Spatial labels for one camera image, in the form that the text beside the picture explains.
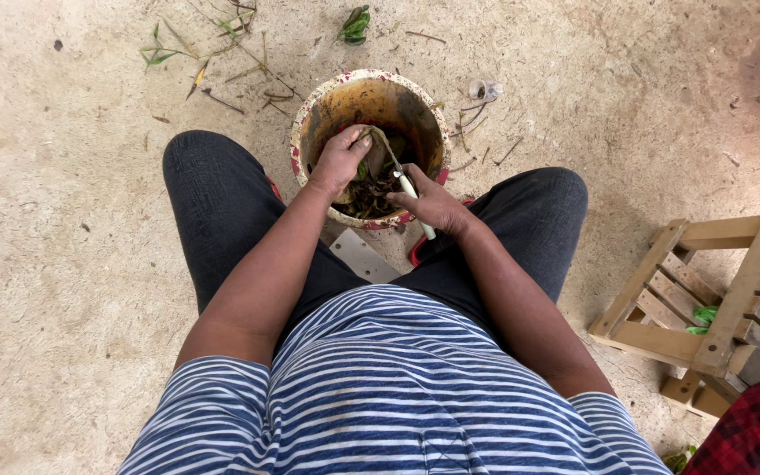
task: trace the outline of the sandy floor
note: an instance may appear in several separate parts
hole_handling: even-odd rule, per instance
[[[153,410],[196,317],[161,175],[174,134],[229,135],[295,196],[290,118],[262,109],[263,92],[286,89],[259,72],[225,84],[255,64],[248,54],[214,58],[201,85],[244,116],[198,92],[184,101],[199,61],[143,73],[137,49],[161,16],[202,54],[226,45],[205,15],[227,15],[190,1],[204,13],[183,0],[0,1],[0,473],[111,472]],[[588,218],[559,306],[665,451],[702,441],[713,422],[657,394],[670,368],[599,346],[585,328],[659,225],[760,214],[760,0],[714,1],[379,0],[367,43],[352,48],[331,42],[356,4],[259,0],[241,43],[262,55],[268,31],[270,69],[305,97],[343,70],[398,69],[447,104],[450,122],[470,105],[470,80],[502,82],[471,153],[458,146],[453,163],[522,144],[500,168],[452,174],[448,189],[478,195],[544,165],[585,178]],[[179,46],[165,28],[161,38]],[[406,272],[419,234],[361,235]],[[740,258],[694,262],[724,284],[729,256]]]

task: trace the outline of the worn bucket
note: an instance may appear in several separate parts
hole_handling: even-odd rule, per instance
[[[448,125],[435,102],[399,74],[359,69],[321,84],[298,111],[292,125],[290,161],[301,187],[307,184],[311,167],[318,162],[327,141],[352,124],[395,128],[413,146],[418,167],[444,185],[450,165],[450,139]],[[404,210],[377,219],[354,218],[332,207],[327,214],[360,229],[385,229],[414,219]]]

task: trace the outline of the striped shirt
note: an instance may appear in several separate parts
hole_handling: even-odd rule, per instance
[[[119,473],[664,473],[617,398],[569,399],[399,286],[334,297],[271,370],[186,362]]]

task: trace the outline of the white knife handle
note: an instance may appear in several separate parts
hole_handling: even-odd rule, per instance
[[[408,194],[409,196],[413,198],[418,198],[418,194],[416,193],[416,189],[412,188],[412,183],[409,182],[409,178],[406,177],[406,175],[400,176],[400,186],[404,189],[404,192]],[[427,236],[427,239],[435,239],[436,238],[436,230],[432,228],[429,224],[425,224],[424,221],[418,220],[418,223],[421,224],[421,228],[424,229],[424,235]]]

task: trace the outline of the dark jeans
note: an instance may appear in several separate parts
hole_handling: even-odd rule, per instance
[[[242,146],[213,132],[191,130],[174,137],[163,155],[163,176],[201,313],[286,207],[274,196],[263,166]],[[587,202],[582,178],[551,167],[495,185],[469,209],[555,302]],[[438,234],[419,249],[421,265],[390,283],[447,304],[501,343],[462,252],[446,234]],[[280,341],[331,297],[368,283],[319,242]]]

